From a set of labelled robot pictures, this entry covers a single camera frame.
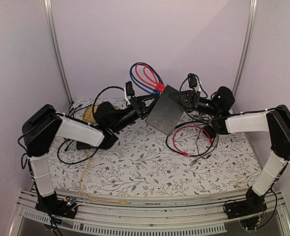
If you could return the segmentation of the black ethernet cable teal boot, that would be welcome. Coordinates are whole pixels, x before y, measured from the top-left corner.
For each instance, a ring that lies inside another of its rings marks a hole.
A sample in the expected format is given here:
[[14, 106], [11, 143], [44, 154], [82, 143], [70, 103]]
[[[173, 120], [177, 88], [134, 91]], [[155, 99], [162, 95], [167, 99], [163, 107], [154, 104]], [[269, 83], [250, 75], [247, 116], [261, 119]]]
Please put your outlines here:
[[172, 134], [165, 139], [165, 144], [172, 152], [185, 157], [202, 157], [206, 155], [215, 143], [203, 133], [206, 122], [187, 121], [178, 124]]

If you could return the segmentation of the black network switch box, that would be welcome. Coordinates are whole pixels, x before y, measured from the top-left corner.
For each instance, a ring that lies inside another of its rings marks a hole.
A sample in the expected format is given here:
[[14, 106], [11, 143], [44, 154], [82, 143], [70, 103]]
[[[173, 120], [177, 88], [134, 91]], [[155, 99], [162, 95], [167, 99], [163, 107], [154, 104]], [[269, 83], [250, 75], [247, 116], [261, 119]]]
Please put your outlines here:
[[150, 114], [145, 119], [147, 124], [166, 135], [172, 134], [184, 113], [182, 106], [170, 98], [170, 94], [174, 93], [178, 93], [178, 90], [167, 85]]

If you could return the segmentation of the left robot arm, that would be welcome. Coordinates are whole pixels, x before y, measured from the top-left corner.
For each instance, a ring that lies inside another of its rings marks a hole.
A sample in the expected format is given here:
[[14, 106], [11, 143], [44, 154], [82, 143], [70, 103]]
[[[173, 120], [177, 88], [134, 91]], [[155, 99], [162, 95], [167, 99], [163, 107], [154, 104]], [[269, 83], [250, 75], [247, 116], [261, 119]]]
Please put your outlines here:
[[133, 96], [123, 109], [116, 109], [108, 101], [94, 102], [94, 123], [60, 113], [50, 104], [29, 118], [23, 124], [18, 144], [25, 148], [31, 178], [43, 197], [42, 206], [49, 213], [57, 213], [61, 208], [60, 201], [52, 196], [55, 190], [48, 161], [52, 146], [58, 139], [79, 141], [96, 149], [108, 150], [118, 141], [121, 130], [149, 116], [158, 99], [158, 95]]

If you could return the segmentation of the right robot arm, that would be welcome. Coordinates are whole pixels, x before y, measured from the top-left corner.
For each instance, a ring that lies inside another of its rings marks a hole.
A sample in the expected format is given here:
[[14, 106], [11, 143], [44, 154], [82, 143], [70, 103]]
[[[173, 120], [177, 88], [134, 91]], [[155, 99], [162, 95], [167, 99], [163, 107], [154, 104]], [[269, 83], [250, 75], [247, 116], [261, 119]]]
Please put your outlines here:
[[253, 214], [266, 208], [264, 199], [274, 184], [282, 177], [290, 163], [290, 110], [284, 104], [256, 111], [231, 113], [235, 102], [227, 87], [220, 87], [210, 98], [201, 97], [198, 91], [175, 91], [170, 98], [185, 113], [196, 111], [207, 115], [210, 129], [217, 135], [244, 133], [257, 138], [265, 146], [266, 157], [259, 159], [261, 172], [246, 192], [245, 199], [228, 203], [224, 210], [235, 215]]

